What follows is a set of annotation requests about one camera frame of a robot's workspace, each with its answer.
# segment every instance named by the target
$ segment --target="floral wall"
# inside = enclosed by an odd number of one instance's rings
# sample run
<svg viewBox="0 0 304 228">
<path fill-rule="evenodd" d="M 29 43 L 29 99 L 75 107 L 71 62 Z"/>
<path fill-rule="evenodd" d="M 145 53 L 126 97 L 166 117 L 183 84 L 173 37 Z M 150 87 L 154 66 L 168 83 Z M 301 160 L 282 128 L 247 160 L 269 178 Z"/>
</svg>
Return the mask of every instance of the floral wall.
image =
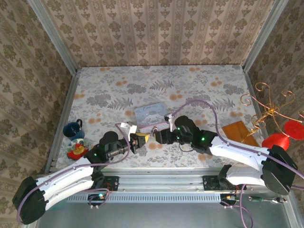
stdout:
<svg viewBox="0 0 304 228">
<path fill-rule="evenodd" d="M 290 101 L 281 94 L 282 90 L 290 90 L 295 94 L 295 101 L 280 108 L 280 113 L 295 119 L 301 119 L 299 110 L 304 110 L 304 1 L 290 0 L 249 70 L 252 84 L 266 82 L 271 88 L 273 103 L 277 106 Z M 258 100 L 268 103 L 268 90 L 257 92 Z M 285 118 L 276 117 L 283 128 Z M 269 134 L 278 132 L 275 122 L 269 119 L 266 123 Z M 304 142 L 292 140 L 289 155 L 304 173 Z M 294 184 L 304 186 L 304 181 L 296 177 Z M 304 194 L 295 191 L 301 200 L 304 214 Z"/>
<path fill-rule="evenodd" d="M 42 0 L 78 67 L 241 64 L 274 0 Z"/>
<path fill-rule="evenodd" d="M 71 75 L 25 0 L 0 0 L 0 227 L 12 197 L 46 164 Z"/>
</svg>

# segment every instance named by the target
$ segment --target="gray floor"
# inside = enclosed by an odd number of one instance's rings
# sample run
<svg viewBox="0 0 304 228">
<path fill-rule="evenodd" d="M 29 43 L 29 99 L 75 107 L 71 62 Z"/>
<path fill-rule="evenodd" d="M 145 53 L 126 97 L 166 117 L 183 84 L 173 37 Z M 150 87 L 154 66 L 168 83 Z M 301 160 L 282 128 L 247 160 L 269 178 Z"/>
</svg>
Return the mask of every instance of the gray floor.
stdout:
<svg viewBox="0 0 304 228">
<path fill-rule="evenodd" d="M 283 205 L 245 200 L 254 228 L 289 228 Z M 250 220 L 247 215 L 247 226 Z M 242 228 L 239 209 L 209 203 L 107 203 L 91 210 L 67 203 L 45 213 L 37 228 Z"/>
</svg>

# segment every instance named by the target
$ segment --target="blue cup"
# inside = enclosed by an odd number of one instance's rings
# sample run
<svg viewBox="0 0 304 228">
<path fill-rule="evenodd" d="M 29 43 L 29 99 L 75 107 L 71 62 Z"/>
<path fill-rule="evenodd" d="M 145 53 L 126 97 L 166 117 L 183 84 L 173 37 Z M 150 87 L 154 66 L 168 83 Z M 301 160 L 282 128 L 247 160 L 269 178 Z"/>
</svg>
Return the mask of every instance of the blue cup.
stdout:
<svg viewBox="0 0 304 228">
<path fill-rule="evenodd" d="M 76 122 L 68 123 L 63 128 L 63 135 L 69 138 L 71 141 L 74 139 L 83 139 L 85 137 L 85 132 L 82 129 L 82 120 L 78 119 Z"/>
</svg>

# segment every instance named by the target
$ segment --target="floral tablecloth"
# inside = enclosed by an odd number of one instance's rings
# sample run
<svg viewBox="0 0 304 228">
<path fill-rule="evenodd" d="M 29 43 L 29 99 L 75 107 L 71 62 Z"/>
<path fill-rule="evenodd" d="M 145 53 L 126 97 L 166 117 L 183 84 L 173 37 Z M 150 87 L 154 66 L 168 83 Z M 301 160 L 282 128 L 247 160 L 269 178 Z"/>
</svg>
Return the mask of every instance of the floral tablecloth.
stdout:
<svg viewBox="0 0 304 228">
<path fill-rule="evenodd" d="M 136 122 L 137 107 L 164 102 L 172 112 L 186 101 L 204 99 L 216 108 L 220 127 L 242 120 L 251 128 L 250 118 L 255 110 L 252 105 L 241 104 L 244 93 L 248 93 L 248 88 L 239 65 L 88 67 L 81 71 L 68 121 L 81 118 L 85 138 L 94 146 L 107 131 L 119 134 L 115 123 Z M 191 104 L 178 115 L 188 116 L 200 129 L 215 131 L 213 113 L 206 105 Z M 256 133 L 254 137 L 261 144 L 262 135 Z M 66 156 L 69 142 L 64 137 L 56 168 L 74 162 Z M 237 165 L 226 158 L 182 152 L 176 143 L 160 145 L 150 138 L 138 154 L 131 153 L 123 162 L 108 168 L 221 167 L 227 163 Z"/>
</svg>

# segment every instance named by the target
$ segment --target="red object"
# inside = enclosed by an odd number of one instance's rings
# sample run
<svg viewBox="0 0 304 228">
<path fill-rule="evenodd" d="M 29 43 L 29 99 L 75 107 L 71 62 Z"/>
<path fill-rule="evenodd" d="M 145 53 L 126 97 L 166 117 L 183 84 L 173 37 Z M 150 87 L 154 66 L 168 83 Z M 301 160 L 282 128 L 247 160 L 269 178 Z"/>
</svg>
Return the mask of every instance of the red object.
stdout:
<svg viewBox="0 0 304 228">
<path fill-rule="evenodd" d="M 289 137 L 283 133 L 275 133 L 262 142 L 262 147 L 271 149 L 273 145 L 280 146 L 286 151 L 289 147 Z"/>
<path fill-rule="evenodd" d="M 290 120 L 287 121 L 284 125 L 286 134 L 296 140 L 304 139 L 304 126 L 297 121 Z"/>
<path fill-rule="evenodd" d="M 81 145 L 81 144 L 79 144 L 79 143 L 76 143 L 75 149 L 74 149 L 74 150 L 78 149 L 80 146 L 84 146 L 84 145 Z M 82 153 L 80 153 L 80 154 L 75 154 L 74 151 L 71 150 L 70 152 L 67 153 L 67 156 L 68 156 L 69 158 L 73 159 L 73 160 L 78 160 L 78 159 L 80 159 L 82 156 L 84 156 L 84 154 L 85 154 L 86 152 L 88 152 L 88 151 L 89 151 L 89 149 L 85 149 Z"/>
</svg>

